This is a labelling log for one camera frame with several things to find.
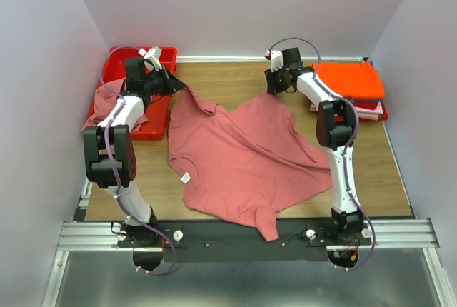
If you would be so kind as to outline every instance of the wooden table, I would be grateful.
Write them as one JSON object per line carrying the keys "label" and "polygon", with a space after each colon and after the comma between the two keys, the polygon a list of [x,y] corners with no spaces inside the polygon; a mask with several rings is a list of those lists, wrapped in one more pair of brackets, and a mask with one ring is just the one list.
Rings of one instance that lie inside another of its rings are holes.
{"label": "wooden table", "polygon": [[[263,72],[267,62],[178,64],[176,76],[203,99],[217,101],[228,111],[249,101],[266,89]],[[177,98],[174,96],[170,109]],[[309,111],[303,94],[279,94],[292,110],[298,130],[315,146],[316,114]],[[136,181],[158,219],[213,218],[190,211],[182,201],[179,175],[168,165],[168,139],[134,142]],[[411,209],[401,183],[386,132],[381,122],[362,122],[353,153],[358,197],[370,216],[410,216]],[[326,191],[278,214],[279,218],[330,216],[332,192]],[[115,200],[93,185],[87,221],[121,219]]]}

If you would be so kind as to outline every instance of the pink cloth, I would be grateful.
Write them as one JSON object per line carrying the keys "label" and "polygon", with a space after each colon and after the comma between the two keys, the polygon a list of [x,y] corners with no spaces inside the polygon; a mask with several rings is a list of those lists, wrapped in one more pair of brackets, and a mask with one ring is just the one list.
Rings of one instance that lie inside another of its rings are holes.
{"label": "pink cloth", "polygon": [[171,110],[169,163],[183,176],[184,203],[278,238],[276,212],[331,187],[327,155],[266,92],[229,113],[191,89]]}
{"label": "pink cloth", "polygon": [[[114,80],[106,84],[115,91],[121,91],[122,82],[124,82],[124,79]],[[96,126],[105,120],[115,107],[116,101],[116,94],[113,94],[103,86],[98,87],[94,96],[94,114],[86,120],[82,129],[84,130],[87,126]],[[141,124],[147,121],[148,119],[145,116],[141,116],[135,123],[134,130],[139,130]]]}

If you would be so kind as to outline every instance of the floor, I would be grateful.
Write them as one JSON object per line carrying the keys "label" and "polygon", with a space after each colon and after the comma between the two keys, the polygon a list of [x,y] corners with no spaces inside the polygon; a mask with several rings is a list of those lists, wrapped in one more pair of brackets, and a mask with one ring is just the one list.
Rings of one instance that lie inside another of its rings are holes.
{"label": "floor", "polygon": [[[267,62],[178,64],[176,77],[203,99],[217,101],[233,111],[266,89],[263,72]],[[173,106],[177,96],[170,103]],[[316,114],[300,93],[278,96],[293,112],[297,129],[315,146]],[[182,201],[178,174],[168,165],[168,140],[135,141],[140,191],[159,219],[208,219],[188,210]],[[410,216],[411,208],[401,183],[393,154],[381,122],[363,122],[354,145],[358,197],[370,216]],[[279,218],[330,216],[333,195],[324,192],[278,214]],[[87,221],[122,218],[115,201],[94,185],[86,213]]]}
{"label": "floor", "polygon": [[380,249],[362,269],[271,261],[180,263],[136,273],[128,251],[70,253],[56,306],[439,306],[421,248]]}

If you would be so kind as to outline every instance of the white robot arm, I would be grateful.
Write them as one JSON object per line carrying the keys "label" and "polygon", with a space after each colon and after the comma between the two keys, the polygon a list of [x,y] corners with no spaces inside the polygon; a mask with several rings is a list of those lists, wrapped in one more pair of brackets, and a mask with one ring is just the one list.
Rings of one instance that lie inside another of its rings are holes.
{"label": "white robot arm", "polygon": [[271,68],[265,71],[268,93],[298,90],[318,107],[316,135],[328,155],[333,184],[332,235],[336,239],[353,236],[363,229],[363,213],[352,165],[357,115],[351,102],[332,91],[311,67],[303,67],[298,48],[268,51],[266,58],[271,60]]}

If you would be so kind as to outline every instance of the folded clothes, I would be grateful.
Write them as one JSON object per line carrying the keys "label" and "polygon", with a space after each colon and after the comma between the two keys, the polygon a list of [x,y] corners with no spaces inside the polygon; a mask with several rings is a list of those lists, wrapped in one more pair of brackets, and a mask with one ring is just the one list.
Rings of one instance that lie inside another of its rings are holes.
{"label": "folded clothes", "polygon": [[[311,104],[310,110],[312,111],[317,111],[317,107],[314,104]],[[376,106],[375,109],[363,109],[361,107],[356,106],[356,111],[357,113],[360,114],[375,114],[379,115],[383,113],[383,107],[381,105],[381,102],[378,102],[378,105]]]}
{"label": "folded clothes", "polygon": [[[110,88],[115,91],[121,91],[122,83],[124,79],[114,80],[106,83]],[[111,113],[116,105],[117,95],[106,89],[104,86],[100,86],[95,90],[94,95],[94,114],[92,114],[84,123],[83,130],[87,126],[96,126]],[[134,130],[139,130],[142,123],[146,123],[148,119],[145,116],[141,116],[135,123]]]}
{"label": "folded clothes", "polygon": [[331,187],[327,155],[266,92],[229,113],[184,89],[169,123],[169,163],[190,209],[278,238],[276,212]]}
{"label": "folded clothes", "polygon": [[384,87],[376,69],[369,62],[362,64],[325,62],[318,75],[335,93],[354,100],[384,99]]}
{"label": "folded clothes", "polygon": [[[317,111],[318,108],[314,104],[311,104],[310,110]],[[356,110],[357,110],[358,117],[360,119],[368,119],[368,120],[374,120],[374,121],[384,120],[383,119],[384,110],[383,110],[383,105],[381,102],[378,102],[378,105],[376,106],[375,109],[363,109],[361,107],[357,107],[357,105],[356,105]]]}

